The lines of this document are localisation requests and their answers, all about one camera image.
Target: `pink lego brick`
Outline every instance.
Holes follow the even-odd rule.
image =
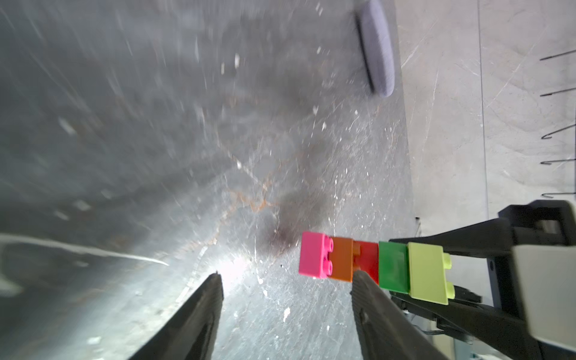
[[[300,275],[313,276],[325,279],[332,275],[332,262],[328,260],[328,253],[334,250],[334,242],[326,234],[302,233],[300,248]]]

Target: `row of lego bricks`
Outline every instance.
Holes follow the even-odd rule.
[[[448,299],[454,299],[454,286],[445,275],[451,267],[450,256],[437,245],[302,234],[302,275],[352,282],[354,271],[362,270],[383,289],[447,305]]]

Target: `green lego brick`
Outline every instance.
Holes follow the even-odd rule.
[[[380,287],[408,294],[408,248],[397,242],[378,243],[378,282]]]
[[[409,242],[408,262],[410,297],[443,305],[454,299],[454,285],[446,281],[445,273],[452,261],[441,246]]]

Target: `red lego brick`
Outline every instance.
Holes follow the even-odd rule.
[[[366,241],[354,241],[355,246],[360,246],[360,255],[354,256],[355,270],[359,268],[366,271],[368,275],[378,284],[378,243]]]
[[[334,250],[332,239],[322,233],[302,233],[300,248],[300,275],[325,279],[332,275],[332,262],[328,260],[328,253]]]

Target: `lego stud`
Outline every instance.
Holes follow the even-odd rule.
[[[442,253],[442,262],[444,263],[444,269],[452,268],[452,259],[450,258],[450,254],[447,254],[445,252]]]
[[[324,247],[328,249],[328,252],[334,251],[334,240],[330,236],[324,238]]]
[[[454,289],[454,284],[446,281],[446,297],[449,299],[454,299],[456,297],[456,289]]]
[[[326,275],[328,276],[332,275],[332,262],[328,260],[327,257],[324,258],[324,263],[322,264],[322,267]]]

